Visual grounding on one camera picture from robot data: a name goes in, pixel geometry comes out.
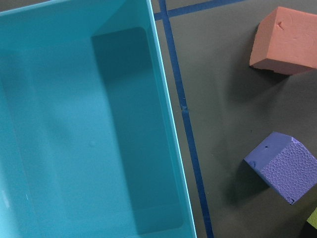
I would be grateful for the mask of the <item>teal bin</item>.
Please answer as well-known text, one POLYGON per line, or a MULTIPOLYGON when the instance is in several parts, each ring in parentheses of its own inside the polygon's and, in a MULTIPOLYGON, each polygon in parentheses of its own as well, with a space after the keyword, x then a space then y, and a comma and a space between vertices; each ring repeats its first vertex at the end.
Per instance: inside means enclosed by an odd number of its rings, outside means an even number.
POLYGON ((0 235, 196 236, 150 1, 0 14, 0 235))

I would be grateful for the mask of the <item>purple block left side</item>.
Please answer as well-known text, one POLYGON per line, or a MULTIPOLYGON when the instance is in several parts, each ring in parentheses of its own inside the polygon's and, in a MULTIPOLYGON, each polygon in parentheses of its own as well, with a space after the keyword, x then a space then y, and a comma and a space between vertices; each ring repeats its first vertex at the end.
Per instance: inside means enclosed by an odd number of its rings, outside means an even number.
POLYGON ((317 183, 317 159, 283 133, 272 132, 244 161, 291 205, 317 183))

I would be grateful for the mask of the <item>orange block left side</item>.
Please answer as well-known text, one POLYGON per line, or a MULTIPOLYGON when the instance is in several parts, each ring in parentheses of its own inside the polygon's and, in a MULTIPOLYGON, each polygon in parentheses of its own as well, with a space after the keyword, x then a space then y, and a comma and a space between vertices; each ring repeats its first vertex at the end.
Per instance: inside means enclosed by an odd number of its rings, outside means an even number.
POLYGON ((317 68, 317 16, 277 7, 258 25, 249 65, 284 75, 317 68))

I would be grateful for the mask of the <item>yellow block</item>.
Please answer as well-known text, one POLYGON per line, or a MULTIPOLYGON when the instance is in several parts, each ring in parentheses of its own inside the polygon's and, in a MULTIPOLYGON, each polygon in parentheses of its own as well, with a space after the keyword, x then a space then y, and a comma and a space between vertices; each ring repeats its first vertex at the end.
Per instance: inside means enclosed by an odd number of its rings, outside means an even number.
POLYGON ((307 218, 307 222, 315 229, 317 229, 317 208, 307 218))

